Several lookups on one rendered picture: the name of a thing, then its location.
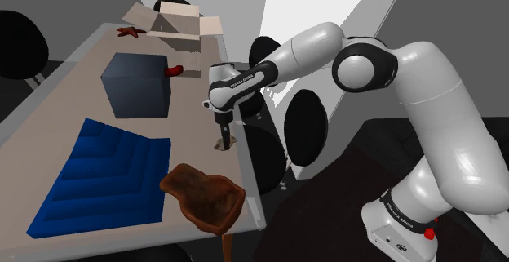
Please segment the small beige shell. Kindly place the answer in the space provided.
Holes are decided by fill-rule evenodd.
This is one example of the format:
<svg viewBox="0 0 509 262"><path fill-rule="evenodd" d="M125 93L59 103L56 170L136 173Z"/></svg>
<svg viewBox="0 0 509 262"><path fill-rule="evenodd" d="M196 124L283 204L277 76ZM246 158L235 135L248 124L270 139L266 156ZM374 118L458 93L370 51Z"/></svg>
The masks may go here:
<svg viewBox="0 0 509 262"><path fill-rule="evenodd" d="M216 144L214 146L215 150L219 151L226 151L229 150L235 143L237 142L237 139L234 136L230 136L228 147L225 146L224 140L222 138L219 138L216 141Z"/></svg>

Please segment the grey table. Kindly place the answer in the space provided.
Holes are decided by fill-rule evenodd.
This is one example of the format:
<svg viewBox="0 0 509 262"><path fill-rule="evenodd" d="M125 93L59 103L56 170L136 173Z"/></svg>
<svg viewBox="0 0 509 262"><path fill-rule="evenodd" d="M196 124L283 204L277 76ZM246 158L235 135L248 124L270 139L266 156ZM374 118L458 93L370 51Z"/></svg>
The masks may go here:
<svg viewBox="0 0 509 262"><path fill-rule="evenodd" d="M170 82L167 118L117 119L101 74L118 53L166 55L161 40L119 37L115 24L102 24L58 69L0 123L0 262L63 262L93 255L186 242L205 237L189 222L178 201L166 196L162 221L52 238L31 238L28 227L68 159L86 118L172 143L169 164L184 162L208 175L223 175L246 191L233 233L263 229L266 221L241 126L236 143L215 148L220 136L214 115L204 108L209 81L177 77Z"/></svg>

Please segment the brown curved leather object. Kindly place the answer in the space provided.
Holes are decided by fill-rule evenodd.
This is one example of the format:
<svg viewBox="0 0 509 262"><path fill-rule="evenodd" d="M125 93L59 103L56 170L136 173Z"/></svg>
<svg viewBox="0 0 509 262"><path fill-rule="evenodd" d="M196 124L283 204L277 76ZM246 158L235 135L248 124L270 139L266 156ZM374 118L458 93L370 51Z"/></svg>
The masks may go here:
<svg viewBox="0 0 509 262"><path fill-rule="evenodd" d="M179 201L182 214L198 229L221 237L224 262L232 262L228 230L241 214L246 191L226 176L207 175L186 163L171 170L159 187Z"/></svg>

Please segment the black round chair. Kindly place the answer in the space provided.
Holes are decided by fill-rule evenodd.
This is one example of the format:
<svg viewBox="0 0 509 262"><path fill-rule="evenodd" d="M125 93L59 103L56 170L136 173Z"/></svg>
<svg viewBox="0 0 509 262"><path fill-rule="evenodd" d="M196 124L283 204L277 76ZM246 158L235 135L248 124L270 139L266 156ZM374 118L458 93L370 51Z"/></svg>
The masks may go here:
<svg viewBox="0 0 509 262"><path fill-rule="evenodd" d="M153 10L159 12L161 9L161 4L163 2L171 2L171 3L177 3L177 4L184 4L189 5L189 2L186 0L157 0L153 5Z"/></svg>
<svg viewBox="0 0 509 262"><path fill-rule="evenodd" d="M301 167L316 161L327 139L328 118L319 96L302 89L294 95L285 113L284 144L260 127L244 125L243 130L257 188L264 195L282 181L287 158Z"/></svg>
<svg viewBox="0 0 509 262"><path fill-rule="evenodd" d="M35 23L18 11L0 10L0 77L35 90L48 60L48 44Z"/></svg>
<svg viewBox="0 0 509 262"><path fill-rule="evenodd" d="M267 56L273 53L281 44L267 36L256 38L250 49L249 66L252 68L259 62L262 62ZM241 117L247 119L255 116L260 112L264 105L264 98L260 89L256 90L253 95L246 101L240 103L239 110Z"/></svg>

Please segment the dark grey-blue cube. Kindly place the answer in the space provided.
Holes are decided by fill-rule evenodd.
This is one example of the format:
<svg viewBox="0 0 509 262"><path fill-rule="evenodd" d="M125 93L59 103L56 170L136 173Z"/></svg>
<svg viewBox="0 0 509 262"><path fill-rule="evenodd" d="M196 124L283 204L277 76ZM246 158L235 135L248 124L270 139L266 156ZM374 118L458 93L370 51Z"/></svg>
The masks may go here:
<svg viewBox="0 0 509 262"><path fill-rule="evenodd" d="M162 55L116 53L101 75L116 118L165 118L169 113L170 79Z"/></svg>

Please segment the open cardboard box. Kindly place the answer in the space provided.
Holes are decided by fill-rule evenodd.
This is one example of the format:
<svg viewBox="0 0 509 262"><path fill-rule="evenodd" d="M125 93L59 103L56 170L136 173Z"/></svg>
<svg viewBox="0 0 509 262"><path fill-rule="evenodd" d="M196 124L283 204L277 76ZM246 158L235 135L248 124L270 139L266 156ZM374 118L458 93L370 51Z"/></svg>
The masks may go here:
<svg viewBox="0 0 509 262"><path fill-rule="evenodd" d="M201 16L198 6L176 2L162 2L158 11L135 3L122 19L144 30L170 67L184 67L186 78L201 76L203 39L224 33L218 16Z"/></svg>

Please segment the red starfish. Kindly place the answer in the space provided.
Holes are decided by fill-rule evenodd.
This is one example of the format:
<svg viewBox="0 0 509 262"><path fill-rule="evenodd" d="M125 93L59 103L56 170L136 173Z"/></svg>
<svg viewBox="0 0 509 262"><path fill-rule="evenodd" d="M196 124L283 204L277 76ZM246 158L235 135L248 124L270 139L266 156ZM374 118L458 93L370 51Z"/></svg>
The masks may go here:
<svg viewBox="0 0 509 262"><path fill-rule="evenodd" d="M118 31L118 37L125 37L128 35L131 35L132 37L137 38L140 34L146 33L145 30L137 29L134 26L117 28L117 31Z"/></svg>

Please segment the blue stepped tray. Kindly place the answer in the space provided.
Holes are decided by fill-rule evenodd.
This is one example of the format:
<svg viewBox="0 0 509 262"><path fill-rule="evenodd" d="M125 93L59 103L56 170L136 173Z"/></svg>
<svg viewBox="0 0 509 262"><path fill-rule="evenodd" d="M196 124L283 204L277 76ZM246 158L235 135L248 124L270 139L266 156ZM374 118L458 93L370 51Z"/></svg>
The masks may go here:
<svg viewBox="0 0 509 262"><path fill-rule="evenodd" d="M86 119L27 234L48 238L162 221L171 142Z"/></svg>

